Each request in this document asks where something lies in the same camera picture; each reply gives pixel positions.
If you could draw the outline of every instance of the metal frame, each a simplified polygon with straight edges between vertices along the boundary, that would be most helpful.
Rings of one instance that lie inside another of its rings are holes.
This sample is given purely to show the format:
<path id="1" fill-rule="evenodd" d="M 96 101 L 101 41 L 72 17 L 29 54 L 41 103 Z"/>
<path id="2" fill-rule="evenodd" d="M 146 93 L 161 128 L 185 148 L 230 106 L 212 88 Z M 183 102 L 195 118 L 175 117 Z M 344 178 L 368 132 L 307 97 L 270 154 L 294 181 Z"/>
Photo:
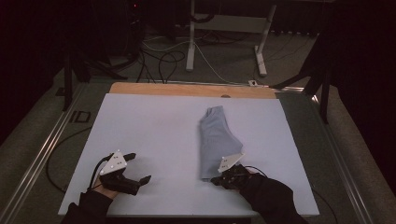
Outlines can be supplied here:
<path id="1" fill-rule="evenodd" d="M 212 21 L 206 23 L 195 23 L 194 21 L 190 21 L 190 44 L 189 52 L 187 53 L 186 70 L 191 72 L 194 69 L 195 29 L 250 32 L 262 34 L 262 41 L 260 42 L 259 46 L 254 47 L 254 52 L 259 68 L 259 76 L 266 77 L 267 70 L 265 68 L 264 58 L 262 56 L 262 49 L 264 48 L 265 41 L 269 34 L 275 11 L 276 5 L 272 5 L 265 19 L 217 15 Z M 201 14 L 195 14 L 195 0 L 191 0 L 191 15 L 197 18 L 202 18 L 205 16 Z"/>
<path id="2" fill-rule="evenodd" d="M 81 95 L 85 89 L 86 84 L 79 84 L 74 94 L 76 99 L 68 109 L 62 113 L 58 118 L 55 126 L 51 130 L 49 137 L 39 150 L 38 154 L 35 156 L 35 160 L 30 164 L 29 168 L 23 175 L 21 182 L 18 184 L 11 198 L 8 200 L 6 207 L 3 209 L 0 215 L 0 223 L 12 223 L 16 215 L 21 209 L 26 197 L 28 196 L 30 190 L 32 189 L 35 181 L 40 175 L 42 169 L 44 168 L 51 151 L 54 149 L 56 143 L 58 142 L 64 128 L 69 121 L 74 107 L 76 105 L 77 98 Z"/>
<path id="3" fill-rule="evenodd" d="M 207 85 L 219 85 L 214 83 L 206 83 Z M 40 149 L 39 153 L 35 157 L 35 160 L 32 162 L 23 178 L 21 179 L 20 184 L 17 186 L 14 191 L 11 199 L 8 201 L 6 208 L 2 211 L 0 216 L 0 223 L 12 223 L 16 215 L 18 214 L 21 206 L 23 205 L 24 200 L 29 194 L 31 188 L 33 187 L 36 179 L 38 178 L 42 168 L 44 167 L 51 151 L 54 149 L 58 139 L 60 138 L 67 121 L 70 119 L 72 111 L 76 105 L 76 101 L 78 97 L 81 95 L 83 90 L 85 90 L 87 84 L 79 84 L 77 90 L 75 92 L 75 101 L 71 104 L 69 109 L 62 113 L 61 117 L 56 122 L 54 128 L 52 129 L 47 141 Z M 286 87 L 281 90 L 276 90 L 276 92 L 290 92 L 290 93 L 302 93 L 304 88 L 294 88 L 294 87 Z M 314 95 L 312 97 L 312 106 L 313 110 L 318 111 L 318 99 Z M 319 113 L 315 116 L 317 122 L 323 123 L 323 120 Z M 327 139 L 331 144 L 331 155 L 332 159 L 335 163 L 335 167 L 343 181 L 343 184 L 346 188 L 346 193 L 352 203 L 352 206 L 355 209 L 358 220 L 362 224 L 371 224 L 374 223 L 371 215 L 367 209 L 365 202 L 361 196 L 361 192 L 358 189 L 356 182 L 354 181 L 352 174 L 349 172 L 347 168 L 347 164 L 341 154 L 339 147 L 335 143 L 335 139 L 332 135 L 332 131 L 329 125 L 323 123 L 321 125 L 323 132 L 326 134 Z"/>

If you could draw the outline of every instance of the white table leg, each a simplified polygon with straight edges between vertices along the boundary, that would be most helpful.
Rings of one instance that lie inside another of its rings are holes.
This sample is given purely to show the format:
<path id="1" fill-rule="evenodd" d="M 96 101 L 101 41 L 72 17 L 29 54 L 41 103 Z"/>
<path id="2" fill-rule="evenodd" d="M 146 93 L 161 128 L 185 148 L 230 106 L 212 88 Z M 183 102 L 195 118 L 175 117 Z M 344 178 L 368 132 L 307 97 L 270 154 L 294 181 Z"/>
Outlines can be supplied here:
<path id="1" fill-rule="evenodd" d="M 265 68 L 264 57 L 262 56 L 262 49 L 264 48 L 265 40 L 267 39 L 268 33 L 270 32 L 272 19 L 274 17 L 276 10 L 276 5 L 272 5 L 270 8 L 270 12 L 268 13 L 267 20 L 264 25 L 264 29 L 262 31 L 262 41 L 259 46 L 254 47 L 254 51 L 256 53 L 257 65 L 259 66 L 259 76 L 266 77 L 267 69 Z"/>
<path id="2" fill-rule="evenodd" d="M 195 16 L 195 0 L 191 0 L 191 15 Z M 187 65 L 186 70 L 192 72 L 194 69 L 194 54 L 195 54 L 195 42 L 194 42 L 194 29 L 195 23 L 190 21 L 190 44 L 189 52 L 187 53 Z"/>

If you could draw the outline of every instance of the white desk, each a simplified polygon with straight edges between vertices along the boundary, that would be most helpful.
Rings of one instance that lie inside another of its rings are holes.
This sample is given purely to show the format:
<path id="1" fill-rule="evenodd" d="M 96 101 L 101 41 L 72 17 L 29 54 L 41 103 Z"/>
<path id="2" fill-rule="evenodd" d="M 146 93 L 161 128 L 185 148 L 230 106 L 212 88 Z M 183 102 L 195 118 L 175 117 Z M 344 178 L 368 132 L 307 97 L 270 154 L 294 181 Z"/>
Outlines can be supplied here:
<path id="1" fill-rule="evenodd" d="M 277 99 L 131 94 L 106 96 L 59 214 L 64 215 L 70 203 L 78 202 L 96 163 L 120 149 L 124 154 L 136 153 L 124 172 L 127 178 L 137 180 L 146 175 L 152 178 L 136 196 L 118 196 L 109 208 L 110 216 L 255 216 L 239 194 L 199 179 L 199 119 L 208 107 L 215 105 L 223 105 L 230 129 L 244 144 L 247 155 L 242 164 L 256 166 L 292 188 L 301 215 L 318 215 Z"/>
<path id="2" fill-rule="evenodd" d="M 257 65 L 259 68 L 259 75 L 261 77 L 267 76 L 264 58 L 262 56 L 262 49 L 270 31 L 272 19 L 276 11 L 276 5 L 272 5 L 266 18 L 249 18 L 249 17 L 235 17 L 216 15 L 212 21 L 205 23 L 190 22 L 190 44 L 189 52 L 187 54 L 186 70 L 192 71 L 194 67 L 195 55 L 195 29 L 219 30 L 219 31 L 236 31 L 236 32 L 250 32 L 262 34 L 262 41 L 260 45 L 254 47 Z M 197 19 L 205 17 L 205 15 L 195 14 L 195 0 L 191 0 L 191 15 Z"/>

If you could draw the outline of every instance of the sleeve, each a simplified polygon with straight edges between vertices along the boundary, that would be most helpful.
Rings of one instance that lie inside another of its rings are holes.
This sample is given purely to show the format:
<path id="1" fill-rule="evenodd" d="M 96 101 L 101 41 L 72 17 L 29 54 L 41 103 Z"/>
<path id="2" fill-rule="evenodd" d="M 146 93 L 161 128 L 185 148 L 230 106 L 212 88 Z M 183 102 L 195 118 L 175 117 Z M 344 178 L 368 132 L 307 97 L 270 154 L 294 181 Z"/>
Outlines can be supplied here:
<path id="1" fill-rule="evenodd" d="M 268 224 L 307 224 L 296 211 L 293 191 L 281 182 L 254 175 L 241 188 L 240 194 Z"/>
<path id="2" fill-rule="evenodd" d="M 70 203 L 62 224 L 105 224 L 107 210 L 112 202 L 112 199 L 93 190 L 81 193 L 79 205 Z"/>

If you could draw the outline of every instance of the gray floor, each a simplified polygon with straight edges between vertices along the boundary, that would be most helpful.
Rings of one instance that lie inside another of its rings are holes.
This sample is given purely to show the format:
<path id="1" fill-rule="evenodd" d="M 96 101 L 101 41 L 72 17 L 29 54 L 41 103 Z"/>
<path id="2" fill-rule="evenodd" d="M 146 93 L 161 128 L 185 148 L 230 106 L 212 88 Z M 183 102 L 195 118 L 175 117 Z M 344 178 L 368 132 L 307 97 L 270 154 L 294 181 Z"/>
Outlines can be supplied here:
<path id="1" fill-rule="evenodd" d="M 242 36 L 240 34 L 225 35 L 234 38 Z M 184 41 L 187 41 L 187 39 L 178 38 L 177 42 L 172 42 L 165 38 L 156 38 L 145 43 L 151 48 L 167 49 Z M 195 52 L 194 71 L 185 71 L 186 60 L 184 59 L 177 64 L 177 69 L 169 78 L 169 82 L 248 84 L 248 80 L 256 79 L 264 85 L 276 84 L 299 72 L 306 55 L 315 43 L 314 38 L 306 36 L 270 35 L 264 47 L 268 77 L 262 78 L 257 75 L 252 48 L 259 41 L 259 35 L 249 35 L 243 41 L 230 45 L 201 46 L 200 50 L 217 72 L 217 75 L 197 50 Z M 173 50 L 187 53 L 187 45 L 181 44 Z M 150 51 L 150 53 L 159 57 L 162 56 L 160 52 Z M 148 69 L 157 80 L 160 79 L 158 62 L 158 60 L 146 56 Z M 172 71 L 173 66 L 172 63 L 162 64 L 165 77 Z M 135 82 L 139 70 L 140 64 L 136 63 L 121 71 L 120 74 L 127 76 L 128 81 Z M 60 141 L 75 132 L 92 126 L 104 95 L 108 92 L 111 83 L 115 81 L 97 74 L 95 71 L 92 72 L 95 75 L 91 83 L 84 85 L 85 89 L 74 107 L 75 110 L 92 112 L 92 118 L 89 123 L 67 124 Z M 4 208 L 7 204 L 7 200 L 18 186 L 25 170 L 44 145 L 56 120 L 62 115 L 63 98 L 55 96 L 55 92 L 63 85 L 62 81 L 63 73 L 60 73 L 55 78 L 53 88 L 40 99 L 0 148 L 1 208 Z M 306 81 L 307 79 L 301 80 L 294 83 L 293 86 L 303 87 Z M 393 193 L 375 166 L 375 162 L 361 139 L 359 131 L 340 101 L 336 88 L 331 88 L 330 96 L 328 117 L 330 123 L 329 125 L 317 125 L 318 121 L 313 120 L 313 117 L 317 114 L 312 110 L 302 112 L 298 109 L 311 106 L 309 99 L 295 93 L 277 94 L 285 111 L 288 111 L 288 121 L 313 188 L 330 204 L 338 218 L 338 223 L 360 223 L 340 178 L 337 166 L 332 159 L 332 153 L 327 151 L 329 148 L 328 139 L 322 139 L 322 134 L 320 134 L 324 132 L 324 127 L 332 131 L 334 142 L 347 164 L 348 171 L 353 176 L 353 181 L 356 183 L 356 188 L 359 190 L 362 201 L 371 216 L 372 223 L 394 223 L 394 220 L 396 220 L 396 200 Z M 89 131 L 65 141 L 53 154 L 49 164 L 49 172 L 59 185 L 66 185 L 71 178 L 88 134 Z M 57 216 L 57 211 L 62 199 L 62 193 L 50 185 L 44 172 L 42 172 L 22 205 L 21 211 L 16 215 L 14 223 L 59 223 L 61 218 Z M 329 206 L 318 195 L 316 195 L 316 200 L 320 216 L 308 217 L 307 220 L 310 223 L 335 223 Z M 253 223 L 263 223 L 263 221 L 260 218 L 254 218 Z"/>

